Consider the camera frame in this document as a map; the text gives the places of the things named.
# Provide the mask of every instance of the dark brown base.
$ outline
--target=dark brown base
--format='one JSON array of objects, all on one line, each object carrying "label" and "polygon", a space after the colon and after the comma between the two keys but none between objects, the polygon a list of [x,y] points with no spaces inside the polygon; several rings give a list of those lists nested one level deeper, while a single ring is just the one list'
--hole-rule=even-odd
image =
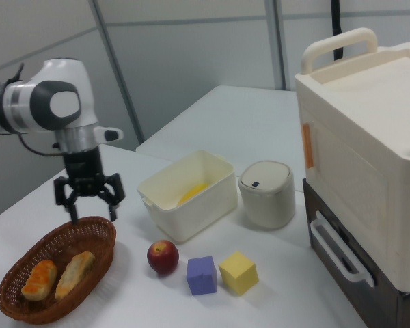
[{"label": "dark brown base", "polygon": [[[410,292],[404,293],[394,288],[373,259],[361,248],[355,238],[340,223],[338,218],[331,212],[326,203],[322,201],[305,179],[303,180],[303,190],[305,194],[305,207],[307,210],[311,246],[365,324],[369,328],[410,328]],[[316,219],[317,211],[322,213],[329,224],[368,269],[374,278],[375,287],[369,287],[365,281],[350,282],[337,269],[331,258],[312,235],[310,224]],[[335,254],[342,259],[344,266],[348,268],[350,272],[353,272],[355,269],[352,264],[348,263],[346,256],[340,248],[336,245],[330,246]]]}]

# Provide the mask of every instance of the purple cube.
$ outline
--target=purple cube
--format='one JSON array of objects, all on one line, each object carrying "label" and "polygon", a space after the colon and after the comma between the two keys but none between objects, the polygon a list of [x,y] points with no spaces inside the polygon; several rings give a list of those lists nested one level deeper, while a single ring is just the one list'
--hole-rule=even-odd
[{"label": "purple cube", "polygon": [[217,292],[217,270],[214,266],[213,257],[189,259],[187,282],[192,295]]}]

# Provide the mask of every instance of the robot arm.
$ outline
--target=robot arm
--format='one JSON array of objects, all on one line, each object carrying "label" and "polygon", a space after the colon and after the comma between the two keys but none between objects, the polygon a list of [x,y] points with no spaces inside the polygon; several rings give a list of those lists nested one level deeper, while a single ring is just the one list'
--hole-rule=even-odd
[{"label": "robot arm", "polygon": [[[19,81],[22,68],[0,83],[0,135],[54,131],[68,174],[55,180],[56,203],[76,222],[76,199],[98,196],[108,203],[114,221],[124,191],[119,174],[103,175],[98,145],[123,138],[123,132],[98,125],[84,65],[75,59],[50,59],[30,80]],[[72,188],[69,197],[66,185]]]}]

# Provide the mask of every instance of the black pole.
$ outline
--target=black pole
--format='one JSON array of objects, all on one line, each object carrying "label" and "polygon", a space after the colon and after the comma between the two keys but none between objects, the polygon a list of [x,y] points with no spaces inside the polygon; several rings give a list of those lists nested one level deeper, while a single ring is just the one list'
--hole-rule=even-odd
[{"label": "black pole", "polygon": [[[333,20],[333,36],[342,33],[340,27],[340,0],[331,0],[331,17]],[[343,48],[334,50],[334,60],[343,58]]]}]

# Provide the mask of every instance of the red apple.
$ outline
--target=red apple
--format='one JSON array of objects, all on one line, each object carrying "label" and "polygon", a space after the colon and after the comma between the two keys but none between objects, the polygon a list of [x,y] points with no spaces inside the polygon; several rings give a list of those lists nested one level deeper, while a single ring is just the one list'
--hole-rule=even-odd
[{"label": "red apple", "polygon": [[171,241],[157,241],[149,247],[149,265],[160,275],[172,273],[178,266],[178,261],[178,249]]}]

